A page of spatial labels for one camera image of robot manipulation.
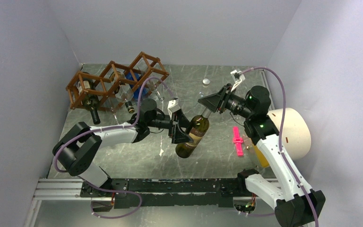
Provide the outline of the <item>clear bottle with silver cap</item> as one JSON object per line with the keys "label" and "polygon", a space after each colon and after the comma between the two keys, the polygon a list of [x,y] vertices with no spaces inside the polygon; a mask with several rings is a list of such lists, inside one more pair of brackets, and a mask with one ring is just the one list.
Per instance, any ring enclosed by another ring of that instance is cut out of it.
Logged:
{"label": "clear bottle with silver cap", "polygon": [[201,87],[199,89],[199,98],[208,96],[211,94],[210,80],[205,78],[202,80]]}

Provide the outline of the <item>olive wine bottle black top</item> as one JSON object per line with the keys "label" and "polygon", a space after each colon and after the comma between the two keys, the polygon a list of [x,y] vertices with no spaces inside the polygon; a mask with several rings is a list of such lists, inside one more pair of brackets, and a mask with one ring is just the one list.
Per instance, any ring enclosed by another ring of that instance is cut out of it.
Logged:
{"label": "olive wine bottle black top", "polygon": [[175,152],[179,157],[188,158],[193,153],[209,129],[209,116],[211,113],[209,109],[205,108],[201,115],[192,118],[189,127],[186,129],[186,133],[192,138],[192,142],[180,143],[176,146]]}

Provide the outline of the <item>dark green wine bottle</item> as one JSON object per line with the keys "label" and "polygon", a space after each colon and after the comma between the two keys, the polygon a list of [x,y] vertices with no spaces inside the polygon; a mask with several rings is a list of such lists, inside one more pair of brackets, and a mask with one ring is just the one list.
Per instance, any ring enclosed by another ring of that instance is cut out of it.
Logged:
{"label": "dark green wine bottle", "polygon": [[[90,90],[95,90],[94,82],[91,79],[83,79],[82,82],[78,81],[76,84],[76,88],[78,89],[78,94],[81,95],[84,93],[83,87]],[[94,124],[100,124],[101,120],[98,114],[99,108],[99,98],[94,94],[86,94],[85,97],[81,101],[82,106],[91,113],[92,120]]]}

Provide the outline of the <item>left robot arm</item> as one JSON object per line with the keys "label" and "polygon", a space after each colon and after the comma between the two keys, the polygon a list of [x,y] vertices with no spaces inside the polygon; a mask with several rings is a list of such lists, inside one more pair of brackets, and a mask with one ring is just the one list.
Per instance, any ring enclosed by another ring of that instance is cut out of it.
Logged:
{"label": "left robot arm", "polygon": [[147,98],[129,121],[102,129],[79,122],[55,145],[52,151],[54,159],[71,176],[78,176],[93,184],[93,191],[99,196],[107,196],[113,189],[112,179],[101,167],[93,164],[100,148],[140,142],[150,134],[150,128],[168,130],[173,144],[193,141],[182,130],[190,122],[178,105],[178,100],[174,99],[169,104],[171,111],[166,115],[157,108],[155,100]]}

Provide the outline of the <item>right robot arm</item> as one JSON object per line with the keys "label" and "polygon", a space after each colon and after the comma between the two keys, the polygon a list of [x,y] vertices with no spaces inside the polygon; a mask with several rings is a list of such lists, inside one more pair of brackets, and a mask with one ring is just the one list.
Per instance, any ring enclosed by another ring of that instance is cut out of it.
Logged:
{"label": "right robot arm", "polygon": [[283,128],[276,127],[268,115],[271,104],[268,89],[253,86],[242,98],[227,84],[217,93],[200,98],[198,103],[214,113],[229,110],[245,118],[247,136],[265,156],[280,184],[277,188],[260,174],[251,174],[236,183],[237,192],[242,196],[250,193],[259,196],[274,210],[282,227],[319,226],[326,198],[302,177],[283,145]]}

